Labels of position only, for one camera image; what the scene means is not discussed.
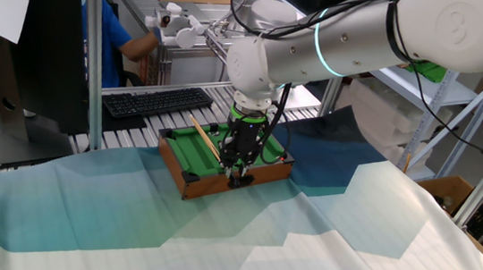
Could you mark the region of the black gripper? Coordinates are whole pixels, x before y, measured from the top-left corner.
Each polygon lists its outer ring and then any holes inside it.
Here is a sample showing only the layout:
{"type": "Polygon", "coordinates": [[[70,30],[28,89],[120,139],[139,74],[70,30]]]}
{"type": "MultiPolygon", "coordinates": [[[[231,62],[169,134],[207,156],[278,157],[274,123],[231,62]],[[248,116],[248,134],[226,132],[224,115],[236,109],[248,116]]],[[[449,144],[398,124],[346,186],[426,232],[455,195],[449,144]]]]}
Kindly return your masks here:
{"type": "Polygon", "coordinates": [[[267,127],[267,118],[250,118],[248,116],[227,121],[229,131],[224,137],[224,147],[220,149],[221,166],[223,166],[226,177],[231,180],[233,167],[236,162],[234,152],[247,151],[241,157],[239,167],[240,176],[245,176],[248,169],[254,165],[258,158],[258,149],[254,146],[256,137],[267,127]]]}

